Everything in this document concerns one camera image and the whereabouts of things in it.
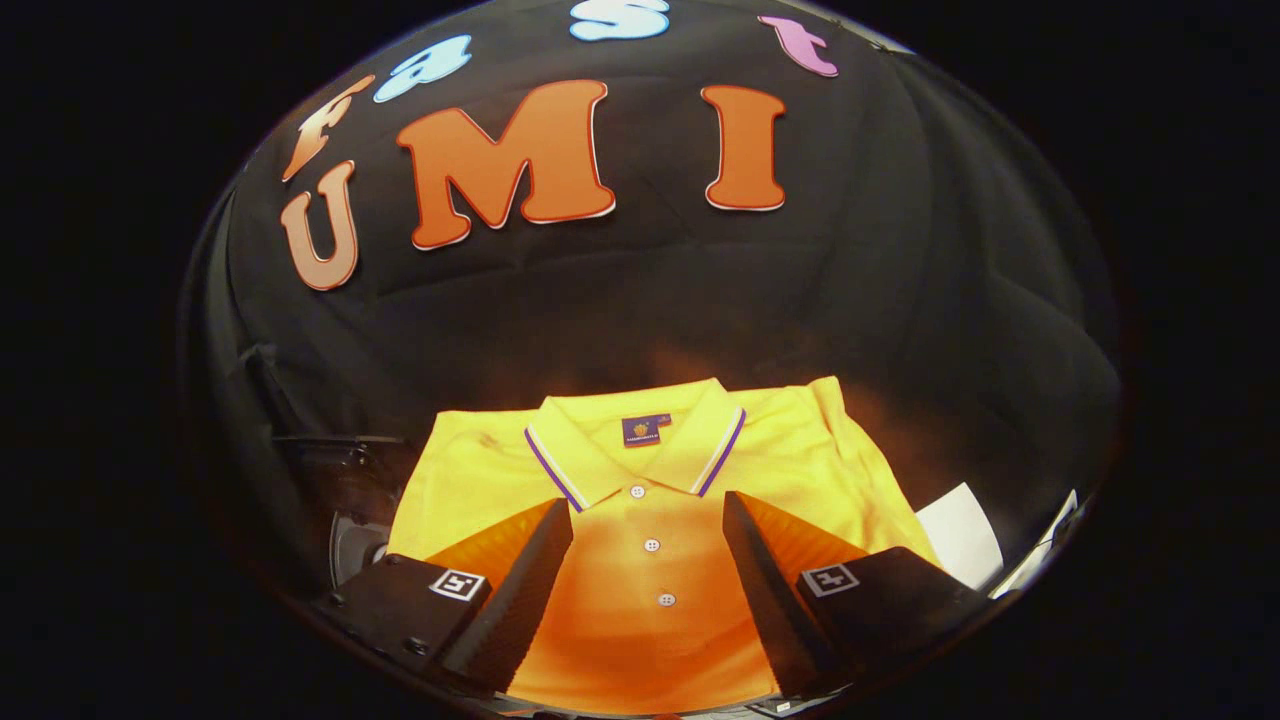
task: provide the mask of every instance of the black background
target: black background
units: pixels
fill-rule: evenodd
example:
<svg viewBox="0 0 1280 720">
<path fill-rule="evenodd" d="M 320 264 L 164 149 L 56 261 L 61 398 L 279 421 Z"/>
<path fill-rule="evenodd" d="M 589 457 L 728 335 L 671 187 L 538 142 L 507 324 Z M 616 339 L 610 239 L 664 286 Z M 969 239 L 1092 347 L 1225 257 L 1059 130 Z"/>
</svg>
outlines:
<svg viewBox="0 0 1280 720">
<path fill-rule="evenodd" d="M 35 491 L 14 501 L 19 566 L 40 570 L 12 580 L 29 603 L 17 684 L 40 716 L 431 716 L 219 543 L 177 469 L 173 328 L 204 215 L 247 152 L 449 8 L 49 9 L 8 22 L 24 59 L 6 113 L 31 123 L 9 136 L 31 161 L 10 252 L 51 260 L 10 283 L 15 345 L 44 351 L 10 365 L 13 448 L 37 460 L 13 473 Z M 1120 273 L 1134 400 L 1116 474 L 1043 582 L 851 716 L 1265 715 L 1275 574 L 1251 555 L 1267 547 L 1252 515 L 1274 495 L 1257 482 L 1274 420 L 1249 357 L 1271 352 L 1276 233 L 1248 215 L 1271 177 L 1247 173 L 1263 150 L 1251 22 L 1231 3 L 842 9 L 983 95 L 1062 173 Z"/>
</svg>

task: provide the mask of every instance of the shirt label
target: shirt label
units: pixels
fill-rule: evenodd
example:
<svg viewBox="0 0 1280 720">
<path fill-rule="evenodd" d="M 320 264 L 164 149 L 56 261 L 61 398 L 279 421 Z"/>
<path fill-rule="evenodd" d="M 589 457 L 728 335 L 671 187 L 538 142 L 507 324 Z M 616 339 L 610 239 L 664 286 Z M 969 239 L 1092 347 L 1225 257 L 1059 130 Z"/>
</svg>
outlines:
<svg viewBox="0 0 1280 720">
<path fill-rule="evenodd" d="M 622 446 L 644 447 L 646 445 L 658 445 L 659 442 L 662 442 L 662 437 L 658 434 L 658 428 L 669 424 L 671 424 L 671 414 L 644 415 L 640 418 L 623 418 Z"/>
</svg>

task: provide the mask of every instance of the orange letter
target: orange letter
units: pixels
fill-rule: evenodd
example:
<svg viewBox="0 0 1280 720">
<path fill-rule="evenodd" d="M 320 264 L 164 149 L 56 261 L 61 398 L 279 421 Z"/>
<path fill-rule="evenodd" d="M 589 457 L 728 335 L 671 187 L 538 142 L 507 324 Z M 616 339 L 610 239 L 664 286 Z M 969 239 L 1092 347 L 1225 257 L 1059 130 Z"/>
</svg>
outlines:
<svg viewBox="0 0 1280 720">
<path fill-rule="evenodd" d="M 703 88 L 721 123 L 721 169 L 707 201 L 722 210 L 776 210 L 786 195 L 773 182 L 773 118 L 786 111 L 777 97 L 731 85 Z"/>
<path fill-rule="evenodd" d="M 293 160 L 284 169 L 284 182 L 289 182 L 289 178 L 301 170 L 302 165 L 306 165 L 329 142 L 329 136 L 324 135 L 324 128 L 332 128 L 338 124 L 338 120 L 347 114 L 347 108 L 351 108 L 351 96 L 369 87 L 371 82 L 374 82 L 374 76 L 365 76 L 356 85 L 325 102 L 310 118 L 302 120 L 302 124 L 298 126 L 298 143 L 293 149 Z"/>
<path fill-rule="evenodd" d="M 598 218 L 616 205 L 595 168 L 593 118 L 608 95 L 603 82 L 572 79 L 535 87 L 494 142 L 457 108 L 413 120 L 396 141 L 413 158 L 421 224 L 413 246 L 434 250 L 471 233 L 453 209 L 449 183 L 493 229 L 507 224 L 516 184 L 529 165 L 529 199 L 520 211 L 531 223 Z"/>
<path fill-rule="evenodd" d="M 311 228 L 307 223 L 307 206 L 311 193 L 303 192 L 284 206 L 280 224 L 289 238 L 289 252 L 298 277 L 314 290 L 333 290 L 351 278 L 356 272 L 356 259 L 360 245 L 356 241 L 356 225 L 351 220 L 351 197 L 347 196 L 347 178 L 356 172 L 351 160 L 338 163 L 320 178 L 317 188 L 329 205 L 329 225 L 333 228 L 333 255 L 321 260 L 311 242 Z"/>
</svg>

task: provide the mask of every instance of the yellow polo shirt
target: yellow polo shirt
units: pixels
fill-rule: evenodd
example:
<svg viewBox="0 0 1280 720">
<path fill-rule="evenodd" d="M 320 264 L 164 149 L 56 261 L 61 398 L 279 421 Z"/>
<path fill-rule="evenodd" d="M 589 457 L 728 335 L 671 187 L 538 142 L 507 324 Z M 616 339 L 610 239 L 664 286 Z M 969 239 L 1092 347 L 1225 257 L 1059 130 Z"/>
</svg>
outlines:
<svg viewBox="0 0 1280 720">
<path fill-rule="evenodd" d="M 586 714 L 709 710 L 778 692 L 722 532 L 727 491 L 852 546 L 828 552 L 904 546 L 938 564 L 833 377 L 440 413 L 388 552 L 429 560 L 564 497 L 573 542 L 507 694 Z"/>
</svg>

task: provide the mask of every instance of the screw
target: screw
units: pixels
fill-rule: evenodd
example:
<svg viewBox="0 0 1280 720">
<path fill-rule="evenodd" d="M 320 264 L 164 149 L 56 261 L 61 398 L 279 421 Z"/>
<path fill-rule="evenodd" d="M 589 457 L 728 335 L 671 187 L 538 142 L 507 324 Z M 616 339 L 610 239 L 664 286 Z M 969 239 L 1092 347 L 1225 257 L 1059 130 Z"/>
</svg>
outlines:
<svg viewBox="0 0 1280 720">
<path fill-rule="evenodd" d="M 404 650 L 413 655 L 426 655 L 426 643 L 417 638 L 404 638 Z"/>
</svg>

